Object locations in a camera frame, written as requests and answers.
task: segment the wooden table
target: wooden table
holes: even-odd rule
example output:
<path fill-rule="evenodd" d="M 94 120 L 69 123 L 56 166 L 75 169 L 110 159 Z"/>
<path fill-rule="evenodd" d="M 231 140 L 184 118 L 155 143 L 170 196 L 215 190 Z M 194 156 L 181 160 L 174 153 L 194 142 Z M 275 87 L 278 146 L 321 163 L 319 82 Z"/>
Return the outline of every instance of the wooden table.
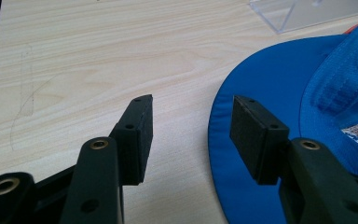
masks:
<path fill-rule="evenodd" d="M 357 22 L 276 35 L 247 1 L 4 0 L 0 174 L 37 182 L 75 164 L 84 142 L 150 93 L 154 139 L 145 182 L 124 188 L 127 223 L 225 223 L 207 148 L 223 80 L 262 48 Z"/>

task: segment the clear plastic stand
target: clear plastic stand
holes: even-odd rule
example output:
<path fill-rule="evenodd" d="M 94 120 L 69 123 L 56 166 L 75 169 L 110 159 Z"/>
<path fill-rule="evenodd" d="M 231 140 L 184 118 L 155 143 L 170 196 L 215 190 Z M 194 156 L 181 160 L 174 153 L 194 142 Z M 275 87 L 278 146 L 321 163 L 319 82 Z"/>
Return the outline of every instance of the clear plastic stand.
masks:
<path fill-rule="evenodd" d="M 250 0 L 278 34 L 358 15 L 358 0 Z"/>

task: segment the pencil mark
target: pencil mark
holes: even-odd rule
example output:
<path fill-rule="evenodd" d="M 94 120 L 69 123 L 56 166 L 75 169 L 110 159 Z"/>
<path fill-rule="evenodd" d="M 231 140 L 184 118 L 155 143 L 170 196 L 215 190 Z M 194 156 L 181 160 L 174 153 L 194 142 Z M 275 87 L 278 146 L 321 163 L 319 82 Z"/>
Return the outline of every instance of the pencil mark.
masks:
<path fill-rule="evenodd" d="M 23 117 L 23 110 L 26 106 L 29 106 L 28 102 L 32 101 L 32 106 L 34 107 L 34 95 L 39 92 L 40 90 L 42 90 L 43 88 L 45 88 L 49 82 L 54 79 L 55 77 L 61 75 L 62 73 L 59 73 L 57 75 L 55 75 L 54 77 L 50 78 L 48 81 L 46 81 L 45 83 L 43 83 L 40 87 L 38 87 L 36 90 L 34 90 L 31 94 L 28 95 L 28 98 L 26 98 L 26 100 L 24 102 L 21 102 L 21 108 L 20 108 L 20 111 L 19 113 L 17 114 L 16 118 L 13 119 L 13 123 L 11 124 L 11 127 L 10 127 L 10 146 L 11 146 L 11 150 L 14 151 L 14 141 L 13 141 L 13 130 L 14 130 L 14 126 L 16 124 L 16 121 Z"/>
<path fill-rule="evenodd" d="M 33 49 L 27 44 L 21 54 L 21 116 L 34 113 Z"/>
<path fill-rule="evenodd" d="M 323 0 L 313 0 L 312 6 L 313 7 L 319 7 L 322 4 Z"/>

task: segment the small hole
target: small hole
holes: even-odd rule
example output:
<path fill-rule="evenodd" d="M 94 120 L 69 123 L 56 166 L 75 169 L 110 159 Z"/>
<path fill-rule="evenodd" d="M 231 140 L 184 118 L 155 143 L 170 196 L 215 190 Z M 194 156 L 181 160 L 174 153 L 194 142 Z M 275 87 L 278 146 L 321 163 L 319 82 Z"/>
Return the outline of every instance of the small hole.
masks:
<path fill-rule="evenodd" d="M 103 141 L 101 141 L 101 142 L 95 142 L 95 143 L 94 143 L 94 146 L 95 146 L 95 147 L 104 147 L 104 142 L 103 142 Z"/>
<path fill-rule="evenodd" d="M 10 177 L 0 181 L 0 195 L 7 194 L 20 184 L 17 177 Z"/>
<path fill-rule="evenodd" d="M 13 185 L 14 185 L 13 181 L 3 182 L 2 184 L 0 184 L 0 191 L 10 189 L 13 187 Z"/>
<path fill-rule="evenodd" d="M 344 207 L 348 210 L 352 211 L 353 213 L 358 213 L 358 203 L 353 201 L 343 201 Z"/>
<path fill-rule="evenodd" d="M 308 140 L 307 141 L 303 140 L 300 143 L 302 147 L 306 149 L 317 150 L 321 148 L 317 143 Z"/>
<path fill-rule="evenodd" d="M 85 201 L 81 205 L 81 211 L 84 213 L 91 213 L 91 212 L 95 211 L 95 209 L 97 209 L 99 205 L 100 205 L 100 202 L 98 202 L 98 200 L 90 199 L 88 201 Z"/>
<path fill-rule="evenodd" d="M 107 147 L 107 145 L 109 145 L 109 143 L 105 140 L 96 140 L 94 142 L 92 142 L 89 147 L 91 149 L 103 149 L 105 147 Z"/>

